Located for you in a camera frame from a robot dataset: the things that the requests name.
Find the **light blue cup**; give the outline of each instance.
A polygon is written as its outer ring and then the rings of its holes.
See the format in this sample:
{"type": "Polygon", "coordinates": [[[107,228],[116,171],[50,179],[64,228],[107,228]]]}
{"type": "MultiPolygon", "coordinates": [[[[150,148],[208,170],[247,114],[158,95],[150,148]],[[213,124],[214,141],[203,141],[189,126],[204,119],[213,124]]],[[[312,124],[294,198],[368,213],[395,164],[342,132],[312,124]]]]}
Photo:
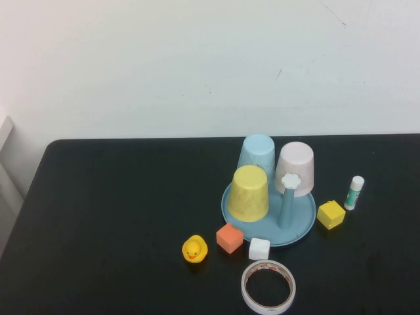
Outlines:
{"type": "Polygon", "coordinates": [[[244,165],[255,165],[267,174],[268,184],[274,181],[274,141],[266,135],[247,136],[242,144],[238,168],[244,165]]]}

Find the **pink cup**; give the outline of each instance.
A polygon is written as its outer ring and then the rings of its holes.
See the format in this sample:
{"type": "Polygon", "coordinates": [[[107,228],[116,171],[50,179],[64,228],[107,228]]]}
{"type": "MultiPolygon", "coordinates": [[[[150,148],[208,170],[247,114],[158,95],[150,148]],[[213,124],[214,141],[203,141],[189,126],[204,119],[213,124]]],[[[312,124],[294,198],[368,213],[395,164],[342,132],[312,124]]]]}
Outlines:
{"type": "Polygon", "coordinates": [[[295,190],[295,197],[309,194],[314,187],[314,152],[303,142],[287,143],[280,151],[276,168],[275,185],[284,194],[282,178],[286,174],[296,174],[302,183],[295,190]]]}

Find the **white cube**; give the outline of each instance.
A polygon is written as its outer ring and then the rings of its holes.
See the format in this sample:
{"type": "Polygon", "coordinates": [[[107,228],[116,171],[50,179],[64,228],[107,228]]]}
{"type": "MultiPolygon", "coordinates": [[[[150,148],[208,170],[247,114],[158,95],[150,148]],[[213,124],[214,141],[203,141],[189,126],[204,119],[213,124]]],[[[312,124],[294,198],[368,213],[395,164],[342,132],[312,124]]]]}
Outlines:
{"type": "Polygon", "coordinates": [[[261,259],[268,259],[270,253],[270,241],[262,240],[260,238],[253,238],[249,245],[249,259],[253,261],[260,261],[261,259]]]}

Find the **blue pole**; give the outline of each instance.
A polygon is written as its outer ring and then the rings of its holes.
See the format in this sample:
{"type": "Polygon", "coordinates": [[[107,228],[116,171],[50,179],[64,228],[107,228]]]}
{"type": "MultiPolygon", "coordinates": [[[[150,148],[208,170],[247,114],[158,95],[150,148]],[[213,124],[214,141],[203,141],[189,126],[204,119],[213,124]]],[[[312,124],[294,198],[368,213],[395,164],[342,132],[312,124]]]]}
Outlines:
{"type": "Polygon", "coordinates": [[[281,229],[290,228],[292,221],[293,199],[295,199],[295,190],[285,188],[283,195],[282,208],[278,217],[278,226],[281,229]]]}

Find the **upside-down cup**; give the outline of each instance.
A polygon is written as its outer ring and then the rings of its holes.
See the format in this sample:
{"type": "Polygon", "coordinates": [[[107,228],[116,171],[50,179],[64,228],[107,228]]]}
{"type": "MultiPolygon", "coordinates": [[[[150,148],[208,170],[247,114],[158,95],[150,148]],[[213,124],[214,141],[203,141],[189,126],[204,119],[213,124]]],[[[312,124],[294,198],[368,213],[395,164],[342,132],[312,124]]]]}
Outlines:
{"type": "Polygon", "coordinates": [[[255,165],[264,170],[268,181],[274,180],[274,141],[266,135],[247,136],[242,144],[238,168],[255,165]]]}
{"type": "Polygon", "coordinates": [[[263,169],[244,165],[236,170],[228,198],[228,210],[243,222],[255,222],[268,212],[268,183],[263,169]]]}
{"type": "Polygon", "coordinates": [[[286,174],[296,174],[301,184],[295,190],[295,197],[302,197],[311,192],[314,187],[314,152],[303,142],[287,143],[280,151],[278,158],[275,185],[284,194],[282,178],[286,174]]]}

